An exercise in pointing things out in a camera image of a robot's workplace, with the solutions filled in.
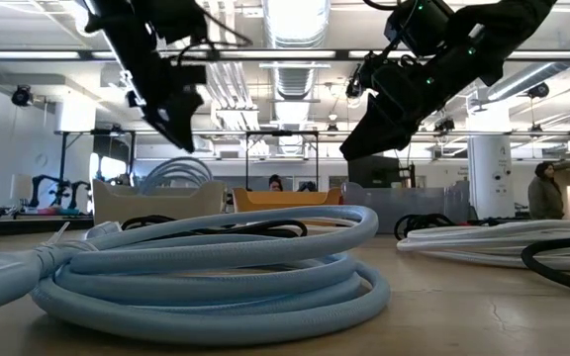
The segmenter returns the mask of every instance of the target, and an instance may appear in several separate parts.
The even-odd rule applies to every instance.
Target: ventilation duct
[[[329,24],[330,0],[263,0],[265,33],[272,48],[301,49],[321,47]],[[309,116],[316,70],[312,62],[297,68],[277,65],[273,70],[274,114],[281,125],[305,122]],[[287,149],[283,153],[297,153]]]
[[[565,45],[563,49],[570,49],[570,43]],[[570,62],[532,64],[490,88],[489,99],[491,101],[507,99],[569,68]]]

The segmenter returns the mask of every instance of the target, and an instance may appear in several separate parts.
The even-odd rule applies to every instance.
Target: black monitor
[[[371,155],[348,162],[348,181],[362,188],[392,188],[402,182],[400,172],[397,158]]]

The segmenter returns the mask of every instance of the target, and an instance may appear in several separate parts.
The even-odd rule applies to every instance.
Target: tabletop
[[[0,251],[46,239],[45,234],[0,237]],[[382,272],[392,297],[377,317],[346,331],[251,348],[158,345],[53,319],[24,297],[0,308],[0,356],[570,356],[568,289],[525,270],[398,252],[392,237],[374,238],[352,253]]]

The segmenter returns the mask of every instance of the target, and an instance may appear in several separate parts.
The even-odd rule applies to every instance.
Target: white wall
[[[145,175],[161,161],[137,160],[136,174]],[[239,161],[205,161],[213,171],[214,176],[244,176],[245,163]],[[415,162],[416,174],[426,176],[429,188],[449,187],[456,181],[467,176],[465,162]],[[514,201],[523,205],[528,204],[527,187],[534,177],[533,170],[537,162],[514,162],[512,180],[514,182]],[[287,176],[316,176],[316,164],[306,162],[250,162],[250,176],[270,176],[272,174]],[[348,168],[346,162],[320,162],[321,190],[329,187],[330,176],[346,176]]]
[[[54,134],[55,125],[53,114],[34,107],[15,107],[8,95],[0,93],[0,205],[12,203],[13,174],[58,176],[61,138]],[[89,181],[92,146],[92,137],[83,136],[67,151],[66,179]],[[53,199],[48,196],[50,186],[45,182],[40,188],[41,207]],[[79,192],[78,202],[82,197],[84,192]]]

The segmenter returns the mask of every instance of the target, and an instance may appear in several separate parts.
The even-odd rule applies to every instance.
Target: person
[[[562,193],[555,183],[553,164],[542,162],[535,167],[535,177],[528,189],[529,214],[534,220],[560,220],[564,217]]]
[[[269,177],[269,190],[272,192],[283,191],[283,182],[281,181],[281,177],[279,177],[278,174],[274,174]]]

